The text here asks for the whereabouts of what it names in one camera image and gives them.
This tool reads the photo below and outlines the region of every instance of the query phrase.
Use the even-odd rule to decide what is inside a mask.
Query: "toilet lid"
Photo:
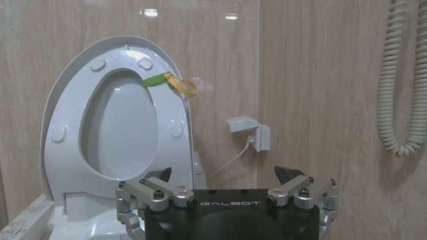
[[[166,83],[142,85],[166,72],[181,78],[164,51],[133,36],[94,43],[69,63],[42,115],[40,175],[50,199],[72,192],[112,197],[118,181],[172,165],[186,176],[170,178],[192,187],[188,101]]]

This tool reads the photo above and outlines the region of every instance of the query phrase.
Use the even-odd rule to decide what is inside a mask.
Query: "beige wall tile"
[[[332,239],[424,239],[424,149],[408,159],[384,152],[376,91],[388,0],[260,2],[258,116],[272,148],[257,182],[277,184],[272,166],[300,168],[340,184]],[[396,134],[410,110],[417,1],[408,1]]]
[[[240,151],[245,138],[225,119],[257,115],[257,0],[1,0],[0,166],[7,215],[40,194],[38,136],[56,77],[93,42],[134,35],[158,44],[185,78],[201,78],[190,100],[194,146],[206,173]],[[156,8],[158,17],[144,16]],[[233,13],[236,20],[226,20]],[[256,159],[246,154],[213,187],[254,187]]]

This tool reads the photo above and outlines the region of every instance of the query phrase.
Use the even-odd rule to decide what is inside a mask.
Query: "beige coiled cable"
[[[377,85],[377,133],[385,149],[397,157],[406,157],[421,147],[427,134],[427,0],[418,1],[418,20],[414,53],[414,81],[408,137],[397,142],[393,129],[393,95],[397,58],[405,20],[405,0],[392,0],[380,77]]]

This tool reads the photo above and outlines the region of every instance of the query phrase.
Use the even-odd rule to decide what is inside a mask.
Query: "white toilet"
[[[60,74],[40,141],[42,190],[54,203],[49,239],[128,239],[116,219],[116,187],[149,171],[170,167],[169,183],[205,188],[188,101],[166,83],[142,86],[166,72],[181,77],[152,42],[116,36],[86,48]]]

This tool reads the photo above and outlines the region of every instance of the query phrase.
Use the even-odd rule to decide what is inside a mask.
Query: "green tag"
[[[142,86],[146,87],[152,87],[152,86],[157,86],[160,84],[164,84],[166,82],[165,79],[165,73],[161,73],[156,76],[152,76],[150,78],[146,78],[141,81]]]

